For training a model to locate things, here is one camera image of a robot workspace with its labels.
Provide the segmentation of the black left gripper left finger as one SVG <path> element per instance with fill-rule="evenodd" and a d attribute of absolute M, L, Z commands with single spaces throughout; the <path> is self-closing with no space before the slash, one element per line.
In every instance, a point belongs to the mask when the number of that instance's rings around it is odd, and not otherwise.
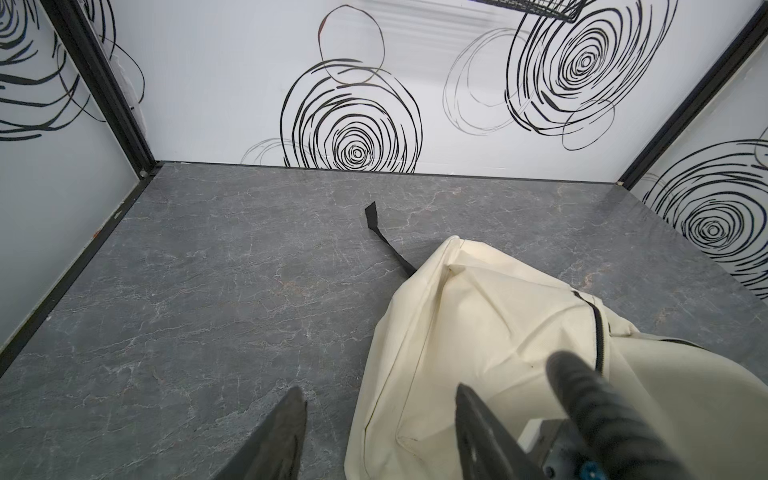
<path fill-rule="evenodd" d="M 297 479 L 307 428 L 307 401 L 290 388 L 213 479 Z"/>

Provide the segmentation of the cream canvas backpack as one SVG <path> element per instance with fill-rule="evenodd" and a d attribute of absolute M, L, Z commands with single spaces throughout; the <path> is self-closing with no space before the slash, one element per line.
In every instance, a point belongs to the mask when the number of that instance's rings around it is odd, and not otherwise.
<path fill-rule="evenodd" d="M 513 435 L 564 412 L 547 358 L 575 353 L 698 479 L 767 475 L 767 387 L 691 342 L 646 334 L 599 298 L 452 236 L 394 293 L 370 347 L 350 479 L 457 479 L 455 394 L 473 388 Z"/>

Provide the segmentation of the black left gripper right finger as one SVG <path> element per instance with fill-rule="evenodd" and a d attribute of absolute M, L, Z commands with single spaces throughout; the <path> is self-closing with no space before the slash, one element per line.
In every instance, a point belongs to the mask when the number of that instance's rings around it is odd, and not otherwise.
<path fill-rule="evenodd" d="M 455 430 L 464 479 L 544 479 L 477 393 L 459 384 Z"/>

